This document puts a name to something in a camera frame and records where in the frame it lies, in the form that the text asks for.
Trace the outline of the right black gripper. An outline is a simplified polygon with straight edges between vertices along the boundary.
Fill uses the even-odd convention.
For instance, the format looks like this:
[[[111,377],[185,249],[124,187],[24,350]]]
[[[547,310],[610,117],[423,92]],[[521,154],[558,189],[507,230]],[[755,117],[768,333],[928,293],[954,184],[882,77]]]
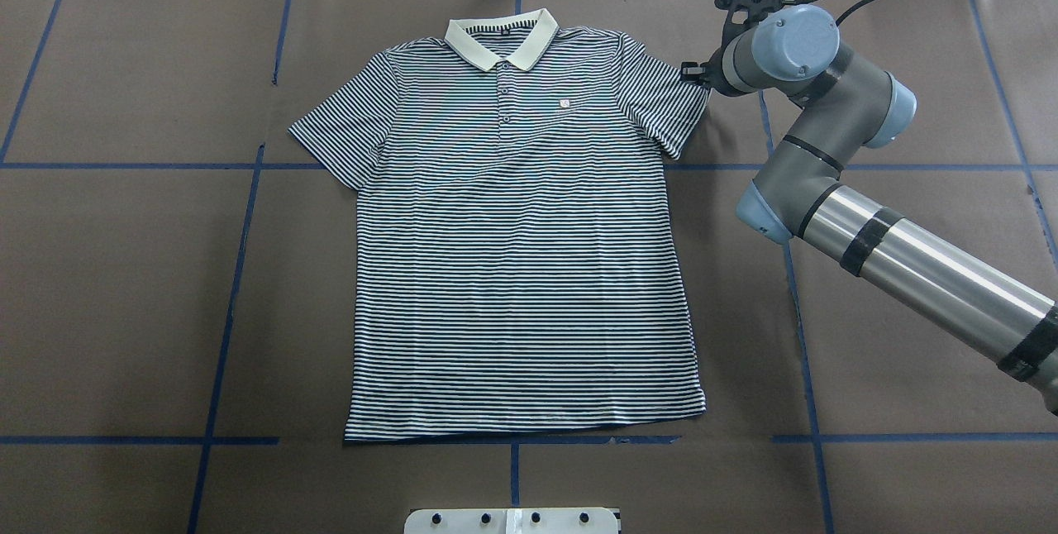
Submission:
[[[683,62],[679,67],[680,78],[718,93],[732,93],[729,70],[731,69],[727,43],[722,43],[707,62]]]

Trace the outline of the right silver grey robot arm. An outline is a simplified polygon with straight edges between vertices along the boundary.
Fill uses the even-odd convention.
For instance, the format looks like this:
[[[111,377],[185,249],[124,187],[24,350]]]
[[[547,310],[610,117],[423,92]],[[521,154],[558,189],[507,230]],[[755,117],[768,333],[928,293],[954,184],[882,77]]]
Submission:
[[[805,0],[715,0],[727,16],[685,81],[740,97],[774,89],[798,108],[738,200],[737,217],[777,244],[805,241],[855,278],[948,331],[1056,412],[1056,301],[842,183],[851,156],[892,143],[917,102],[844,44]]]

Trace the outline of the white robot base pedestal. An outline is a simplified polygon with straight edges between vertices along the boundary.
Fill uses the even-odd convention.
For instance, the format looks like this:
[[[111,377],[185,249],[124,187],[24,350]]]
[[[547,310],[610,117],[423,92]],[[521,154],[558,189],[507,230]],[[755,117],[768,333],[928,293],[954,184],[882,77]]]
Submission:
[[[620,512],[602,507],[426,508],[404,533],[621,533]]]

